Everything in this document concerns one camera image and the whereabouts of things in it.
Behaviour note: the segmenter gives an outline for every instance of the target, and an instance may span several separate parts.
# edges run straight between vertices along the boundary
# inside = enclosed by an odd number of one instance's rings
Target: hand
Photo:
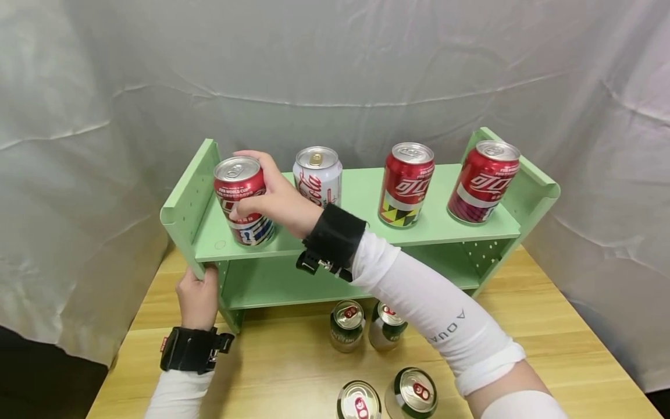
[[[218,310],[218,270],[208,266],[202,281],[189,267],[175,287],[182,311],[182,327],[209,331]]]
[[[230,213],[230,219],[239,220],[249,214],[261,213],[286,227],[298,239],[307,237],[323,209],[304,198],[291,185],[268,153],[243,150],[234,155],[253,157],[261,163],[266,192],[264,195],[242,199]]]

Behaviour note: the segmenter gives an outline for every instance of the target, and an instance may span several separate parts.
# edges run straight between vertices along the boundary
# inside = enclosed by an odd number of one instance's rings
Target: green shelf
[[[345,170],[342,173],[342,208],[367,221],[370,231],[398,246],[518,237],[519,223],[503,206],[496,208],[490,220],[480,226],[459,223],[448,214],[447,199],[460,168],[460,164],[435,166],[419,222],[408,229],[389,227],[377,216],[383,168]],[[292,173],[285,173],[284,176],[293,182]],[[283,229],[279,230],[272,242],[260,248],[237,244],[214,194],[207,205],[193,246],[198,262],[295,256],[304,250],[300,241]]]
[[[502,141],[487,128],[475,131],[461,164],[483,139]],[[248,308],[367,297],[324,270],[315,276],[296,270],[295,257],[303,246],[283,229],[262,247],[238,245],[212,187],[219,161],[216,143],[206,139],[163,205],[161,222],[199,278],[204,275],[205,262],[219,266],[219,308],[233,332],[240,331]],[[366,220],[373,233],[402,246],[476,296],[558,199],[560,187],[521,156],[519,173],[489,221],[467,225],[446,210],[461,164],[435,167],[419,222],[408,229],[388,227],[377,216],[383,168],[345,169],[342,208]],[[291,173],[284,176],[292,181]]]
[[[462,290],[479,288],[478,274],[461,243],[412,246],[405,251]],[[314,276],[297,270],[294,256],[233,260],[222,282],[222,303],[231,310],[369,297],[345,281],[333,280],[325,270]]]

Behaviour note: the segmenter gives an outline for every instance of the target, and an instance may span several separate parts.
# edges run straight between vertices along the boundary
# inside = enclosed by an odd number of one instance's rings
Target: coca-cola can
[[[486,222],[519,171],[519,150],[508,143],[478,142],[466,156],[447,209],[459,221]]]
[[[400,343],[400,337],[407,328],[404,321],[389,306],[378,301],[368,329],[370,345],[377,351],[390,351]]]
[[[330,343],[343,353],[354,351],[362,341],[365,313],[354,300],[342,300],[330,312]]]
[[[237,243],[258,246],[275,236],[275,223],[261,214],[250,214],[237,221],[230,219],[230,212],[240,200],[265,193],[263,169],[258,160],[247,156],[231,157],[216,165],[214,191]]]
[[[295,156],[293,181],[300,194],[322,208],[340,206],[342,163],[328,147],[307,147]]]
[[[419,220],[435,163],[433,151],[419,143],[393,146],[386,159],[379,199],[379,218],[393,227],[411,227]]]
[[[381,401],[365,381],[350,381],[337,397],[337,419],[381,419]]]
[[[423,370],[402,369],[387,388],[384,405],[391,419],[429,418],[438,408],[435,383]]]

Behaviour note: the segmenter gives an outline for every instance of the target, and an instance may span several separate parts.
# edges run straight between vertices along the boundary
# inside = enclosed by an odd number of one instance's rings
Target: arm
[[[304,239],[322,209],[303,198],[272,157],[261,163],[267,192],[243,199],[231,219],[262,213]],[[388,304],[447,361],[475,418],[567,418],[515,343],[479,304],[423,263],[366,232],[353,263],[353,284]]]
[[[209,331],[218,310],[218,271],[208,267],[202,281],[191,269],[177,283],[176,292],[182,312],[182,327]],[[201,375],[190,371],[164,371],[151,397],[147,419],[195,419],[214,372]]]

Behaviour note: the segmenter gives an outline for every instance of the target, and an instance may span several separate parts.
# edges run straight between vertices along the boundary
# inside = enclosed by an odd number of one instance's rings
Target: yellow and black pattern
[[[388,194],[384,194],[384,201],[382,201],[382,211],[379,214],[382,220],[386,221],[394,227],[409,227],[417,222],[417,216],[421,210],[421,205],[416,205],[415,208],[401,210],[391,204],[394,200]]]

